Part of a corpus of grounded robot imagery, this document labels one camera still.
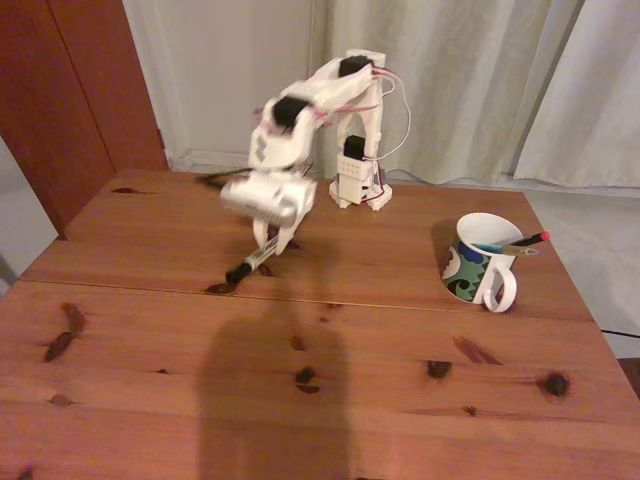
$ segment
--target white robotic arm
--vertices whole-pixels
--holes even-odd
[[[374,210],[391,198],[383,185],[377,161],[382,120],[382,77],[385,55],[350,50],[311,78],[298,81],[270,99],[260,124],[251,135],[247,179],[229,182],[221,192],[227,208],[254,218],[258,245],[267,243],[268,226],[280,228],[275,253],[279,255],[311,210],[316,183],[304,178],[304,162],[313,134],[332,113],[347,113],[338,125],[338,177],[330,193],[340,207],[369,202]],[[366,137],[347,136],[354,114],[360,115]]]

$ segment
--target mug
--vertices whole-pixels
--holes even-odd
[[[491,213],[470,213],[456,225],[456,238],[449,247],[449,263],[442,280],[451,293],[464,302],[484,303],[492,312],[504,312],[516,298],[516,277],[511,266],[516,257],[488,253],[474,243],[506,245],[523,238],[513,223]],[[502,288],[502,298],[496,295]]]

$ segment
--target wall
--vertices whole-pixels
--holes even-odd
[[[172,168],[245,166],[253,110],[309,74],[322,0],[124,5]]]
[[[57,236],[0,138],[0,295]]]

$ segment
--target cable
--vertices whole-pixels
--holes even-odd
[[[309,170],[311,170],[311,167],[313,167],[313,162],[311,162],[307,167],[307,169],[304,171],[304,173],[302,174],[303,177],[307,176],[307,173],[309,173]]]
[[[366,107],[357,107],[353,105],[349,107],[336,108],[334,112],[337,112],[337,113],[366,112],[367,110],[373,110],[374,108],[378,108],[380,105],[382,105],[382,103],[378,103],[376,105],[369,105]]]
[[[609,333],[611,335],[620,335],[621,337],[640,338],[640,335],[634,335],[633,333],[616,332],[615,330],[600,330],[602,333]]]
[[[393,92],[396,91],[396,82],[393,79],[393,77],[382,77],[382,80],[387,80],[387,81],[391,82],[391,90],[387,90],[386,92],[382,93],[382,98],[384,98],[387,95],[389,95],[390,93],[393,93]]]
[[[407,110],[407,130],[404,134],[404,138],[402,139],[402,141],[396,145],[396,147],[391,150],[390,152],[385,153],[384,155],[382,155],[381,157],[373,157],[373,158],[367,158],[367,160],[382,160],[383,158],[388,157],[389,155],[391,155],[392,153],[394,153],[396,150],[398,150],[402,145],[404,145],[404,142],[407,141],[407,138],[409,137],[409,132],[411,131],[411,107],[409,107],[409,102],[407,101],[407,93],[405,91],[404,88],[404,82],[402,81],[402,79],[400,78],[400,76],[398,76],[397,73],[387,69],[387,68],[382,68],[382,67],[377,67],[374,69],[374,73],[376,73],[377,75],[380,75],[382,77],[392,77],[395,80],[398,81],[398,83],[400,84],[400,90],[402,93],[402,101],[404,102],[404,107]]]
[[[380,194],[376,195],[375,197],[372,198],[367,198],[366,200],[364,200],[365,203],[370,202],[371,200],[375,200],[376,198],[380,198],[382,195],[384,195],[384,185],[382,185],[382,177],[380,177],[380,165],[378,164],[378,162],[375,162],[377,170],[378,170],[378,186],[380,187]]]

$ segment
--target mug pattern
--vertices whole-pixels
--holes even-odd
[[[456,297],[472,302],[491,257],[471,250],[458,236],[449,247],[449,263],[442,273],[444,284]]]

